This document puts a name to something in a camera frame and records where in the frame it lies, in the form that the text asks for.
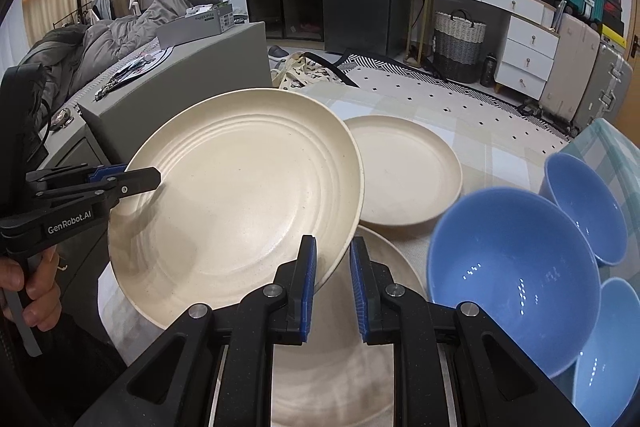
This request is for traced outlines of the person left hand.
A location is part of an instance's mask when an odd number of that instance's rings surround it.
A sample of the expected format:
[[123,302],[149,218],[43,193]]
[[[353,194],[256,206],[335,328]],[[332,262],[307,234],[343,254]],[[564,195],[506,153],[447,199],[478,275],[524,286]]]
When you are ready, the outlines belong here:
[[20,265],[8,258],[1,259],[1,288],[4,291],[21,291],[31,303],[23,311],[23,319],[29,327],[37,327],[41,332],[50,331],[58,323],[62,313],[61,291],[55,282],[60,256],[52,246],[41,253],[40,263],[35,272],[24,279]]

